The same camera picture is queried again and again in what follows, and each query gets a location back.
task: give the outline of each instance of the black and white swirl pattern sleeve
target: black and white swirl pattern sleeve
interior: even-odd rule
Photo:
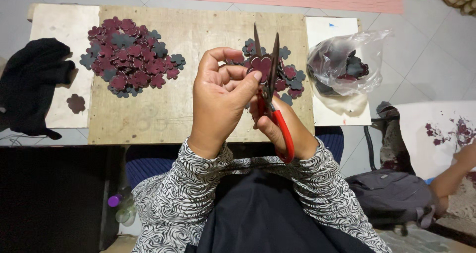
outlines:
[[[204,159],[188,147],[187,140],[170,171],[142,181],[132,191],[142,222],[132,252],[181,253],[187,244],[199,243],[220,170],[231,163],[232,153],[223,144],[217,158]]]
[[[354,192],[340,176],[332,153],[322,144],[319,140],[313,158],[289,165],[304,211],[320,223],[358,238],[375,252],[391,253],[368,222]]]

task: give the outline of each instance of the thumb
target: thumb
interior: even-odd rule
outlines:
[[[259,89],[259,81],[261,81],[261,72],[253,71],[241,80],[240,84],[230,92],[231,97],[238,105],[245,107],[251,98],[256,95]]]
[[[268,116],[262,116],[258,120],[257,126],[258,129],[274,144],[278,151],[282,153],[286,152],[286,144],[284,142],[283,133]]]

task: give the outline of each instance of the scissors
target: scissors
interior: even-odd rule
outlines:
[[[262,58],[261,46],[259,44],[258,31],[256,30],[255,23],[255,48],[256,56]],[[260,98],[258,98],[258,112],[259,116],[268,116],[273,123],[275,123],[284,137],[284,143],[286,144],[286,153],[281,153],[275,149],[277,156],[286,164],[290,163],[294,159],[294,143],[289,133],[288,126],[281,115],[280,110],[276,110],[271,103],[274,94],[274,87],[277,79],[277,65],[279,62],[279,33],[276,33],[274,41],[273,53],[267,54],[265,57],[271,57],[271,68],[269,69],[268,77],[264,83],[263,88],[260,91]]]

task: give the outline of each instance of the tiled floor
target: tiled floor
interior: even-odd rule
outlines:
[[[29,3],[78,3],[152,6],[229,11],[302,13],[309,16],[360,18],[364,30],[392,28],[384,47],[383,82],[369,94],[372,113],[383,101],[402,104],[426,100],[476,99],[476,19],[461,16],[441,0],[403,0],[402,15],[317,8],[233,4],[187,0],[0,0],[0,56],[8,59],[28,42],[31,24],[25,19]],[[343,127],[345,147],[341,172],[351,176],[369,170],[362,127]],[[20,137],[21,144],[86,144],[87,129],[59,129],[63,138]],[[10,134],[0,133],[0,139]],[[371,128],[375,162],[382,135]],[[9,136],[0,145],[10,145]]]

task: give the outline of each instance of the scissor blade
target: scissor blade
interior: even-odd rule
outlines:
[[[277,65],[279,64],[279,34],[276,33],[276,38],[274,40],[274,47],[273,47],[273,54],[271,55],[271,68],[269,69],[269,76],[268,76],[268,88],[269,93],[272,95],[274,93],[274,85],[276,83],[277,78]]]
[[[263,53],[261,53],[261,45],[259,44],[258,31],[256,30],[256,22],[255,22],[255,50],[256,50],[256,55],[258,56],[263,55]]]

